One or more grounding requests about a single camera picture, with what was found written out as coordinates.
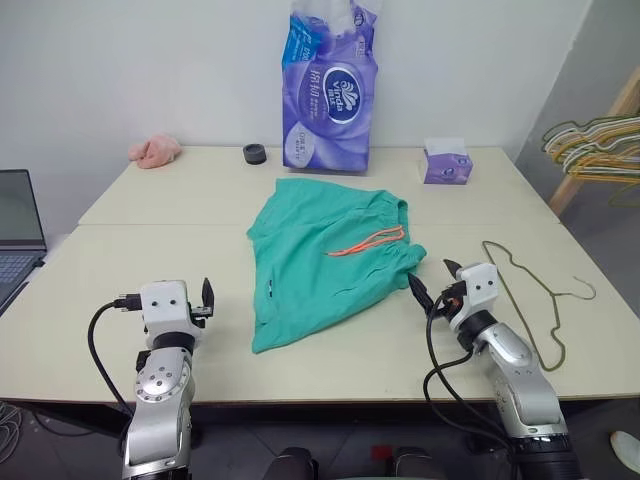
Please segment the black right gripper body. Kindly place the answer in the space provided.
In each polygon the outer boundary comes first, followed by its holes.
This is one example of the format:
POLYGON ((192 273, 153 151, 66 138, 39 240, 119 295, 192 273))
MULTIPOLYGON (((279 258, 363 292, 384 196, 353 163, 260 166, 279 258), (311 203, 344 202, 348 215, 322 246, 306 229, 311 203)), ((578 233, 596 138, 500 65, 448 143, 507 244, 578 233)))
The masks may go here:
POLYGON ((432 317, 445 318, 447 321, 452 321, 461 311, 466 294, 467 287, 464 280, 449 285, 434 301, 432 317))

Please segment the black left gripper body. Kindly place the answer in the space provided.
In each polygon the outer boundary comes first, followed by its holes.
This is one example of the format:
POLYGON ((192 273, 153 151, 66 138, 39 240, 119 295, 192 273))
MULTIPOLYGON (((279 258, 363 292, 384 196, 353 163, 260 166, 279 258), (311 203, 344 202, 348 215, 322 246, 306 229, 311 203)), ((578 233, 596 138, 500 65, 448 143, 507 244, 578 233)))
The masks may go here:
POLYGON ((189 309, 191 323, 199 329, 204 329, 206 321, 214 315, 213 304, 198 307, 189 306, 189 309))

